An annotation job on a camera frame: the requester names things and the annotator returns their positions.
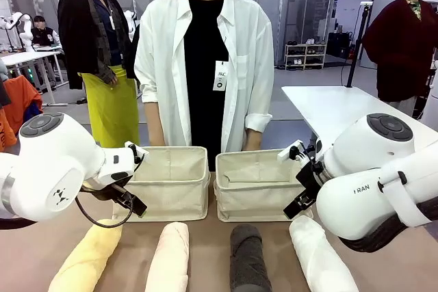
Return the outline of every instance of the storage basket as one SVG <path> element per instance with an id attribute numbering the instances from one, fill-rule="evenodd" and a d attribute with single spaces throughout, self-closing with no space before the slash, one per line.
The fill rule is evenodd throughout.
<path id="1" fill-rule="evenodd" d="M 260 150 L 218 155 L 214 192 L 223 222 L 289 221 L 283 209 L 304 187 L 296 180 L 297 161 L 279 163 L 282 150 Z M 313 217 L 311 210 L 305 211 Z"/>
<path id="2" fill-rule="evenodd" d="M 207 150 L 201 147 L 145 147 L 143 161 L 126 189 L 148 207 L 143 218 L 133 214 L 129 222 L 201 220 L 207 216 Z M 113 206 L 113 218 L 122 220 L 128 210 Z"/>

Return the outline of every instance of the maroon sweater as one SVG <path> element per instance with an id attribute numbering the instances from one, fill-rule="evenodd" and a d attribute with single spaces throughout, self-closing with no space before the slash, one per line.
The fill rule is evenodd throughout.
<path id="1" fill-rule="evenodd" d="M 363 46 L 377 64 L 377 90 L 382 101 L 396 102 L 424 94 L 434 47 L 438 47 L 438 16 L 420 0 L 422 20 L 406 0 L 395 0 L 376 17 Z"/>

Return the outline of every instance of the shoe rack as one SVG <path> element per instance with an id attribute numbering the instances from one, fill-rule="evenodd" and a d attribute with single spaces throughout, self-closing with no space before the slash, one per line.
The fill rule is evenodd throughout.
<path id="1" fill-rule="evenodd" d="M 286 44 L 285 70 L 287 68 L 315 68 L 324 67 L 327 43 L 324 44 Z M 294 60 L 301 60 L 302 64 L 295 64 Z"/>

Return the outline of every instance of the yellow skirt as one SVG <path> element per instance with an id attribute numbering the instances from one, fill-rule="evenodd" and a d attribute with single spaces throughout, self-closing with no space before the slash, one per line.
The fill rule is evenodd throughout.
<path id="1" fill-rule="evenodd" d="M 121 65 L 110 68 L 118 79 L 115 86 L 107 85 L 90 73 L 79 73 L 87 91 L 94 140 L 104 148 L 124 147 L 128 141 L 138 145 L 136 83 L 126 77 Z"/>

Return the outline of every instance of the white badge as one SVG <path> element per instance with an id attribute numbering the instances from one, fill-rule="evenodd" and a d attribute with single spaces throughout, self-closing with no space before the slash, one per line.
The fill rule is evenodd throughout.
<path id="1" fill-rule="evenodd" d="M 114 20 L 112 19 L 112 15 L 109 16 L 109 20 L 111 21 L 112 29 L 115 30 L 116 26 L 114 25 Z"/>
<path id="2" fill-rule="evenodd" d="M 227 86 L 228 62 L 216 61 L 213 91 L 224 92 Z"/>

